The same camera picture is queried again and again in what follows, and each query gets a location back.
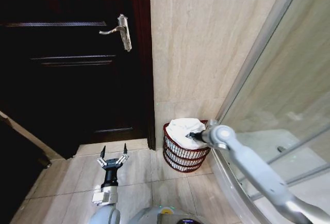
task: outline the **red wicker basket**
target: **red wicker basket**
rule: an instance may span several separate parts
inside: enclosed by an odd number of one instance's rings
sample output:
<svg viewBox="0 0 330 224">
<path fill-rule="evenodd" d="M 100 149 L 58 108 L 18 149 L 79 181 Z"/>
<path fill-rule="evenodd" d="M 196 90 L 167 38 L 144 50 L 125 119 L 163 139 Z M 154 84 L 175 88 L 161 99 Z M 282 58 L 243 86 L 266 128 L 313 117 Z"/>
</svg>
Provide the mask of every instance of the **red wicker basket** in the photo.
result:
<svg viewBox="0 0 330 224">
<path fill-rule="evenodd" d="M 166 131 L 166 127 L 169 123 L 166 123 L 163 127 L 164 130 L 164 145 L 163 156 L 167 164 L 174 170 L 180 172 L 193 172 L 196 171 L 202 165 L 207 154 L 211 148 L 200 149 L 186 149 L 181 147 L 178 143 L 171 139 Z"/>
</svg>

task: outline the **door lever handle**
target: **door lever handle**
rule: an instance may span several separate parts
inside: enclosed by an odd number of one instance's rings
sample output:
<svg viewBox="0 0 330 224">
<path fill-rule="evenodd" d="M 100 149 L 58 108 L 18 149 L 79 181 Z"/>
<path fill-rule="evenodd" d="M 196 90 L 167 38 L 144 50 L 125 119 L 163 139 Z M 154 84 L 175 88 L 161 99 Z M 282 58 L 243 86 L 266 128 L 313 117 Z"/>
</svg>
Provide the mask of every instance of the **door lever handle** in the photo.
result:
<svg viewBox="0 0 330 224">
<path fill-rule="evenodd" d="M 128 29 L 128 22 L 127 22 L 127 17 L 124 15 L 120 14 L 118 17 L 118 26 L 112 30 L 109 31 L 99 31 L 99 34 L 101 35 L 108 35 L 111 33 L 115 33 L 116 31 L 120 32 L 120 35 L 122 37 L 122 41 L 124 44 L 125 50 L 128 52 L 132 49 L 132 44 L 130 42 L 130 36 L 129 36 L 129 29 Z"/>
</svg>

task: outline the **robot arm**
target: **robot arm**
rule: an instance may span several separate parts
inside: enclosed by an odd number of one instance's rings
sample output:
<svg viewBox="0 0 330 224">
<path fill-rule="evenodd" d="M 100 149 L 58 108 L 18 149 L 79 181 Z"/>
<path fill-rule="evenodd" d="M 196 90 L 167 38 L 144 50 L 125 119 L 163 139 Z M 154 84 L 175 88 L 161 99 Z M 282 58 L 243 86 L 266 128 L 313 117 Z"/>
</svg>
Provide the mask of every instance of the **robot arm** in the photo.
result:
<svg viewBox="0 0 330 224">
<path fill-rule="evenodd" d="M 330 215 L 292 194 L 282 178 L 251 148 L 242 145 L 233 129 L 216 125 L 191 137 L 215 149 L 227 149 L 230 158 L 274 207 L 293 223 L 330 223 Z"/>
</svg>

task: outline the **beige tile floor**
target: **beige tile floor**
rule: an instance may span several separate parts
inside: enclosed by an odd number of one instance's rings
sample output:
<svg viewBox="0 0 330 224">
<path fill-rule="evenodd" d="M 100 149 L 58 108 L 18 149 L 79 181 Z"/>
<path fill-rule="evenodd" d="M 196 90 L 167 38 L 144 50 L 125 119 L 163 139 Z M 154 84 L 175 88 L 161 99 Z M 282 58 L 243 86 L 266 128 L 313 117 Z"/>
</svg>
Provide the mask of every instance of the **beige tile floor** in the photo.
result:
<svg viewBox="0 0 330 224">
<path fill-rule="evenodd" d="M 127 141 L 129 160 L 118 171 L 121 224 L 128 223 L 140 209 L 153 205 L 170 205 L 198 214 L 212 224 L 240 223 L 206 160 L 197 171 L 180 173 L 164 161 L 161 149 L 149 150 L 145 140 L 134 142 Z M 93 190 L 104 179 L 104 170 L 95 155 L 103 145 L 84 145 L 74 158 L 53 161 L 40 174 L 11 223 L 88 223 L 97 209 L 91 204 Z M 106 158 L 118 157 L 123 142 L 111 146 L 112 143 L 107 147 Z"/>
</svg>

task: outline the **shower enclosure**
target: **shower enclosure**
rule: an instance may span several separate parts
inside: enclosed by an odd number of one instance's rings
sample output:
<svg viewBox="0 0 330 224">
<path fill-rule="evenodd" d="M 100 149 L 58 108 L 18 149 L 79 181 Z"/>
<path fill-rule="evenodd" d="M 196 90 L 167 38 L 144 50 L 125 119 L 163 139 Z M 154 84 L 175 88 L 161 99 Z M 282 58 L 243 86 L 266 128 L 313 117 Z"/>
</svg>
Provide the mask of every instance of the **shower enclosure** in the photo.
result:
<svg viewBox="0 0 330 224">
<path fill-rule="evenodd" d="M 218 119 L 295 195 L 330 213 L 330 0 L 276 1 Z M 226 151 L 217 156 L 260 222 L 291 223 Z"/>
</svg>

